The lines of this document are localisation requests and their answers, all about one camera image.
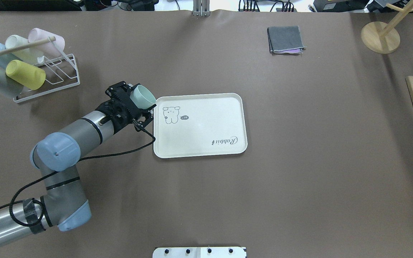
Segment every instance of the folded cloth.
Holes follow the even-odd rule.
[[[301,54],[305,46],[299,26],[268,27],[269,50],[274,54]]]

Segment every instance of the white tray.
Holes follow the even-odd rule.
[[[161,97],[154,108],[154,153],[160,158],[237,154],[248,147],[236,93]]]

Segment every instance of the tabletop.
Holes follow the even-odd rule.
[[[0,96],[0,205],[40,178],[30,150],[107,100],[119,81],[156,97],[233,92],[242,154],[160,159],[151,150],[80,162],[85,225],[0,248],[0,257],[151,257],[157,247],[247,247],[248,257],[413,257],[413,14],[388,55],[361,28],[392,14],[0,13],[0,41],[62,35],[79,86],[16,104]],[[269,53],[267,27],[298,25],[299,56]],[[127,127],[90,155],[150,142]],[[42,183],[20,199],[45,194]]]

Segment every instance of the cartoon dog drawing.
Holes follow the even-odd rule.
[[[169,106],[163,108],[163,116],[167,124],[176,124],[179,115],[179,106]]]

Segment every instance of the pink cup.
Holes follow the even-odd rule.
[[[53,34],[40,28],[34,28],[28,35],[28,42],[37,41],[54,36],[56,41],[53,41],[62,51],[65,49],[65,39],[62,36]],[[36,46],[37,49],[44,52],[47,57],[59,57],[62,54],[53,46],[51,42]]]

